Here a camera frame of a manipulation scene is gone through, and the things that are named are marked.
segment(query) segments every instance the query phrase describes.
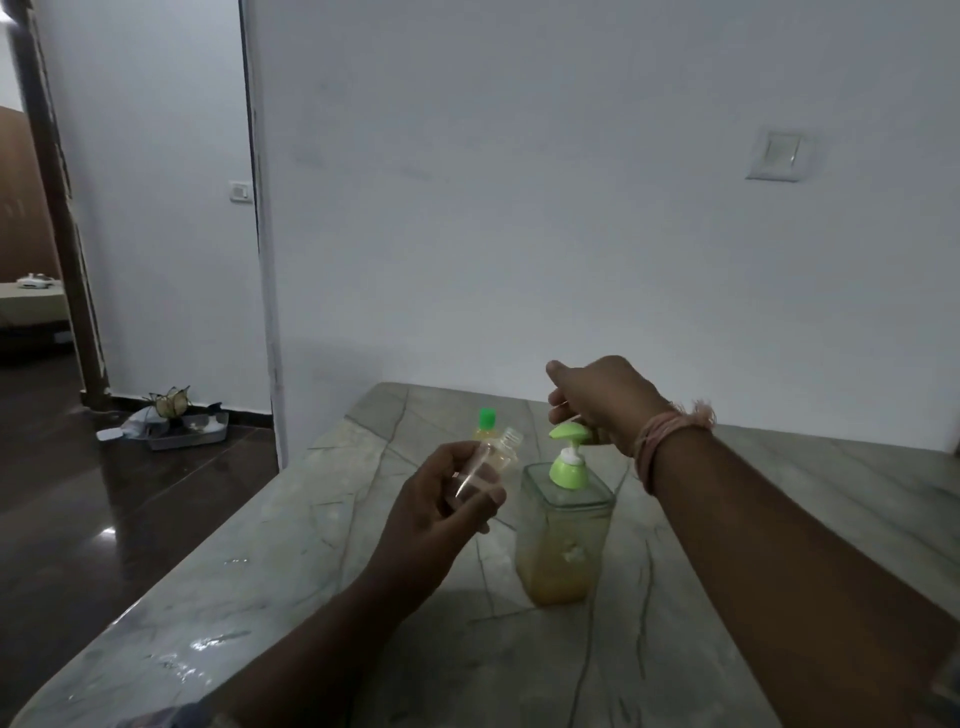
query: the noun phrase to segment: wooden door frame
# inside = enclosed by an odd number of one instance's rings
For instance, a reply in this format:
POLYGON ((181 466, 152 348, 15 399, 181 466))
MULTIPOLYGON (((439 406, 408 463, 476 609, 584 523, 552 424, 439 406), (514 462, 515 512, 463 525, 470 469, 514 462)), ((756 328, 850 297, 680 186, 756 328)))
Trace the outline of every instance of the wooden door frame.
POLYGON ((7 26, 11 55, 20 82, 23 110, 34 138, 36 161, 50 211, 54 247, 63 276, 74 347, 84 382, 81 402, 95 410, 110 409, 109 382, 100 349, 97 319, 86 281, 80 231, 70 211, 70 176, 60 147, 57 116, 47 85, 46 63, 36 29, 33 0, 0 0, 13 24, 7 26))

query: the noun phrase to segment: dark brown floor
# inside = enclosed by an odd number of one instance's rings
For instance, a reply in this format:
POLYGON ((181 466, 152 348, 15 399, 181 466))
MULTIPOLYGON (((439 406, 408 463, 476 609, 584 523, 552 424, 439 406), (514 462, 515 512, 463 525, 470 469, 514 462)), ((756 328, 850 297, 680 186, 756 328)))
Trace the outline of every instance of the dark brown floor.
POLYGON ((0 366, 0 726, 276 474, 274 433, 98 443, 72 353, 0 366))

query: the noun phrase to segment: light switch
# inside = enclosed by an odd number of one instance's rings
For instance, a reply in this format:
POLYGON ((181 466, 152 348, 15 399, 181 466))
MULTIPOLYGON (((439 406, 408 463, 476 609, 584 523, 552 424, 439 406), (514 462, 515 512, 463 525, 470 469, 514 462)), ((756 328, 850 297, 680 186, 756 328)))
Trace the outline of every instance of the light switch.
POLYGON ((799 182, 806 175, 812 147, 803 133, 761 130, 747 179, 799 182))
POLYGON ((230 199, 247 205, 253 202, 253 182, 231 182, 230 199))

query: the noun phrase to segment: hand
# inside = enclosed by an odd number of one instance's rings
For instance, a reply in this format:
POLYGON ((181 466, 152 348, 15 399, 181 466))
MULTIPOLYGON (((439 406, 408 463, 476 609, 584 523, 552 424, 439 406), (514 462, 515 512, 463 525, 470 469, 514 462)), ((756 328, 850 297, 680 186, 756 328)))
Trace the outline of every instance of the hand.
POLYGON ((634 441, 643 426, 670 409, 657 387, 622 356, 604 356, 579 368, 551 361, 546 372, 557 385, 547 398, 553 405, 550 422, 558 425, 578 417, 585 425, 606 431, 628 457, 634 455, 634 441))
POLYGON ((403 484, 380 541, 361 577, 396 599, 407 613, 433 594, 453 560, 507 499, 500 486, 472 496, 451 514, 444 485, 464 467, 479 443, 439 446, 403 484))

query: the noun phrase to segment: marble countertop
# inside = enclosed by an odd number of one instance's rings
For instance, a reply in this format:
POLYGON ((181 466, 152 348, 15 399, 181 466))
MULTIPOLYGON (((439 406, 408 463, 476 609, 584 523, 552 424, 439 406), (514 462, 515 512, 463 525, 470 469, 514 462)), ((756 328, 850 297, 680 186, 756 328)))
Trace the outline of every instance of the marble countertop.
MULTIPOLYGON (((477 410, 552 460, 547 405, 380 384, 64 667, 15 728, 109 726, 199 699, 363 568, 404 480, 477 410)), ((719 427, 801 506, 960 615, 960 461, 940 453, 719 427)), ((587 603, 535 608, 513 567, 516 498, 388 644, 350 726, 732 726, 777 719, 658 503, 595 449, 618 493, 587 603)), ((507 478, 511 496, 519 473, 507 478)))

